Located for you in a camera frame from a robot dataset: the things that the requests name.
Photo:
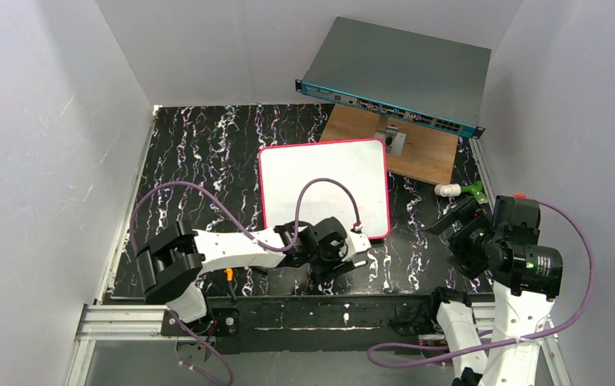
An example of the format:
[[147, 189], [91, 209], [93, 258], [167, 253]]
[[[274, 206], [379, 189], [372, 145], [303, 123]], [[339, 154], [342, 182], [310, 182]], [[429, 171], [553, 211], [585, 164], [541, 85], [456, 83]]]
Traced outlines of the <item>pink framed whiteboard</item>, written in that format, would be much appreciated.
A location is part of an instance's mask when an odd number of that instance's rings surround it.
[[269, 146], [258, 153], [264, 225], [299, 218], [360, 223], [372, 240], [392, 230], [384, 144], [375, 138]]

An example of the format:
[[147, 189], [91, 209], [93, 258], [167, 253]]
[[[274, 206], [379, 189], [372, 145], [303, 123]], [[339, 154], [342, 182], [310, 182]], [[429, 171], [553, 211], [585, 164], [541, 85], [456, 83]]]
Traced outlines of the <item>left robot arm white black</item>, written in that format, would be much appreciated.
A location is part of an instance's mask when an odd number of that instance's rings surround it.
[[165, 305], [185, 323], [207, 315], [199, 275], [237, 268], [300, 268], [318, 282], [331, 281], [367, 263], [371, 243], [335, 217], [316, 224], [286, 223], [259, 232], [206, 232], [182, 221], [137, 249], [137, 270], [148, 305]]

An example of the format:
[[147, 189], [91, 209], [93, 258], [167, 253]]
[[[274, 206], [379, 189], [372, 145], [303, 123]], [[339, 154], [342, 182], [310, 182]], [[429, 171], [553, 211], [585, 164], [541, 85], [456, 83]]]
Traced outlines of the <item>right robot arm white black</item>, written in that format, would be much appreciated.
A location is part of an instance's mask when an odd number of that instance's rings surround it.
[[486, 204], [469, 197], [428, 228], [440, 235], [460, 224], [448, 238], [452, 264], [470, 279], [492, 273], [492, 340], [511, 341], [504, 347], [468, 352], [481, 342], [470, 299], [436, 288], [426, 314], [453, 354], [453, 384], [534, 384], [541, 344], [532, 335], [543, 331], [560, 293], [564, 267], [556, 249], [539, 244], [540, 220], [539, 203], [532, 199], [499, 196], [489, 212]]

